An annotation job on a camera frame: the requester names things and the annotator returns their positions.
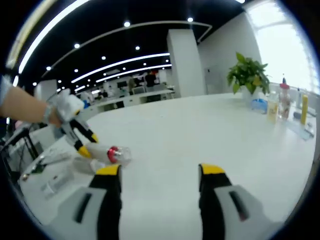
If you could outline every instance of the ceiling light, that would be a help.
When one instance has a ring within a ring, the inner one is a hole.
[[[85,87],[86,87],[86,86],[78,87],[78,88],[76,88],[74,91],[77,92],[77,91],[79,91],[79,90],[81,90],[81,89],[84,89]]]
[[[108,80],[108,79],[112,79],[112,78],[115,78],[115,77],[120,78],[119,76],[122,76],[122,75],[132,74],[132,73],[141,72],[141,71],[150,70],[150,69],[166,68],[166,67],[172,67],[172,64],[149,66],[149,67],[143,67],[143,68],[139,68],[139,69],[135,69],[135,70],[125,71],[125,72],[121,72],[121,73],[118,73],[118,74],[115,74],[115,75],[112,75],[112,76],[107,76],[107,77],[99,79],[99,80],[97,80],[95,82],[99,83],[99,82],[101,82],[103,80],[106,82],[106,80]]]
[[[131,23],[130,23],[129,21],[126,21],[126,22],[123,24],[123,26],[125,26],[126,28],[127,28],[127,27],[130,27],[130,25],[131,25]]]
[[[92,91],[91,93],[92,93],[92,94],[98,94],[98,93],[100,93],[100,90],[94,90],[94,91]]]
[[[14,77],[12,86],[16,87],[16,86],[18,85],[18,82],[19,82],[19,76],[16,75],[16,76]]]
[[[115,67],[115,66],[118,66],[118,65],[121,65],[121,64],[126,64],[126,63],[130,63],[130,62],[134,62],[134,61],[138,61],[138,60],[143,60],[143,59],[150,59],[150,58],[156,58],[156,57],[164,57],[164,56],[170,56],[170,53],[159,53],[159,54],[152,54],[152,55],[146,55],[146,56],[139,56],[139,57],[135,57],[135,58],[131,58],[131,59],[127,59],[127,60],[123,60],[123,61],[119,61],[119,62],[116,62],[116,63],[113,63],[113,64],[110,64],[110,65],[107,65],[107,66],[104,66],[104,67],[101,67],[101,68],[98,68],[96,70],[93,70],[91,72],[88,72],[82,76],[79,76],[77,77],[76,79],[72,80],[71,83],[75,83],[81,79],[84,79],[92,74],[95,74],[97,72],[100,72],[100,71],[103,71],[105,69],[109,69],[109,68],[112,68],[112,67]]]
[[[40,42],[45,38],[45,36],[50,32],[51,29],[54,28],[63,18],[65,18],[69,13],[80,7],[82,4],[85,4],[90,0],[77,0],[67,6],[64,10],[62,10],[57,16],[55,16],[46,26],[45,28],[38,34],[35,38],[28,51],[24,55],[21,64],[19,66],[19,74],[23,72],[26,67],[28,60],[30,59],[32,53],[35,51]]]

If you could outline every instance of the white pot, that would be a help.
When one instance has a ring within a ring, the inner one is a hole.
[[[261,88],[257,87],[253,94],[249,92],[246,86],[241,86],[242,99],[246,105],[251,106],[251,102],[255,99],[259,99]]]

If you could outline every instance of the table surface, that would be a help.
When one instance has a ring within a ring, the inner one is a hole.
[[[316,118],[307,121],[316,126]],[[281,122],[272,124],[266,115],[246,108],[238,94],[228,93],[107,111],[88,124],[101,143],[131,149],[133,160],[122,173],[122,239],[201,239],[199,163],[222,167],[234,185],[261,201],[271,221],[284,222],[304,190],[316,145],[316,137],[304,141]],[[64,137],[50,149],[77,156]],[[45,200],[40,187],[71,164],[50,165],[20,181],[26,203],[43,224],[93,178],[75,172],[68,187]]]
[[[165,90],[160,90],[160,91],[150,91],[150,92],[145,92],[145,93],[140,93],[140,94],[134,94],[134,95],[129,95],[129,96],[125,96],[125,97],[118,97],[118,98],[114,98],[114,99],[107,99],[107,100],[101,100],[97,103],[95,103],[92,106],[95,107],[100,107],[100,106],[104,106],[104,105],[108,105],[108,104],[115,104],[118,102],[122,102],[128,99],[132,99],[132,98],[145,98],[145,97],[149,97],[149,96],[154,96],[154,95],[162,95],[162,94],[172,94],[174,91],[169,90],[169,89],[165,89]]]

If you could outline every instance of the yellow bottle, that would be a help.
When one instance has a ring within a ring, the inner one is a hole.
[[[303,95],[302,96],[302,114],[301,114],[301,119],[300,119],[300,122],[303,125],[306,125],[307,111],[308,111],[308,96]]]

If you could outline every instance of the window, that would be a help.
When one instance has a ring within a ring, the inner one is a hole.
[[[246,7],[266,74],[273,83],[285,76],[290,86],[320,94],[319,76],[304,34],[274,0]]]

